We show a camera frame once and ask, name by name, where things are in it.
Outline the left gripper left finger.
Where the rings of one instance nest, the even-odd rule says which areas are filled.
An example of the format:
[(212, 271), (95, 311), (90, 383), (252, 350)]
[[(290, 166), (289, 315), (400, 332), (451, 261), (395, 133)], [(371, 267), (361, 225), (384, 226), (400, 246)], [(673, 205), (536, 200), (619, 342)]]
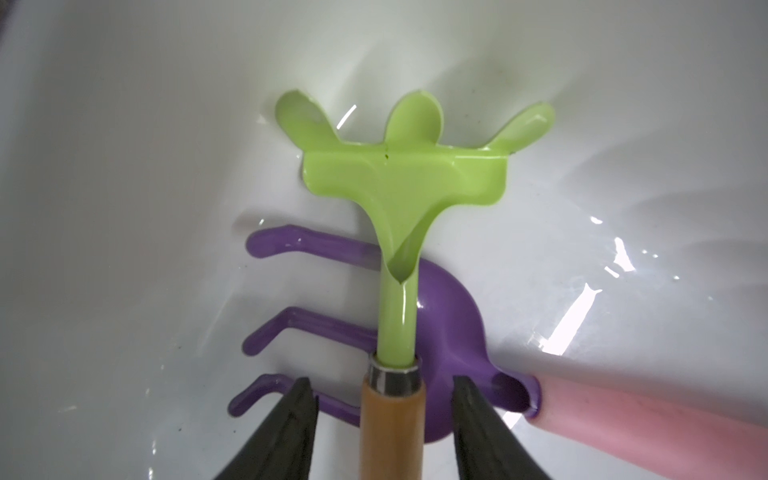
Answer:
[(219, 480), (301, 480), (309, 477), (318, 419), (318, 398), (308, 378), (296, 380)]

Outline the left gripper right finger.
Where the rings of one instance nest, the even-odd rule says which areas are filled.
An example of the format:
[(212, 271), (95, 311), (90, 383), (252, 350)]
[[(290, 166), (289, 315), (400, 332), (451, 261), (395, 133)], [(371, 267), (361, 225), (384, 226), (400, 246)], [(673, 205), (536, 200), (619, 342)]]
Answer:
[(454, 447), (461, 480), (548, 480), (468, 376), (453, 378)]

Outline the purple rake pink handle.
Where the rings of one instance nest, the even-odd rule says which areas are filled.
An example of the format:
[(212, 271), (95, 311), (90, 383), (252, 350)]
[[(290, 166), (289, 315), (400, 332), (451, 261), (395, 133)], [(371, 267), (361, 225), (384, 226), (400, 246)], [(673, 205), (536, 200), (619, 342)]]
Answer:
[[(373, 244), (286, 225), (254, 232), (247, 252), (267, 258), (303, 252), (374, 269)], [(767, 479), (767, 428), (646, 396), (538, 378), (492, 364), (482, 317), (467, 289), (422, 260), (416, 353), (426, 384), (425, 441), (448, 436), (453, 376), (472, 378), (491, 404), (535, 426), (606, 452), (670, 479)], [(372, 353), (375, 330), (299, 307), (288, 307), (243, 342), (255, 356), (282, 331), (296, 329)]]

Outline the green fork wooden handle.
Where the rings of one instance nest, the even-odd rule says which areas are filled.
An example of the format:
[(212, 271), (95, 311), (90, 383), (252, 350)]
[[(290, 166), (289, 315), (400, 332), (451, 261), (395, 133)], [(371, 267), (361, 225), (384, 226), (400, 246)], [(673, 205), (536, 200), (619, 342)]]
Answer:
[(375, 144), (342, 140), (325, 111), (299, 90), (278, 99), (275, 117), (302, 151), (307, 189), (359, 205), (381, 250), (377, 343), (362, 386), (360, 475), (418, 479), (427, 393), (416, 354), (424, 241), (444, 210), (487, 206), (503, 196), (509, 157), (549, 131), (554, 109), (533, 104), (475, 148), (441, 143), (442, 108), (423, 90), (395, 105)]

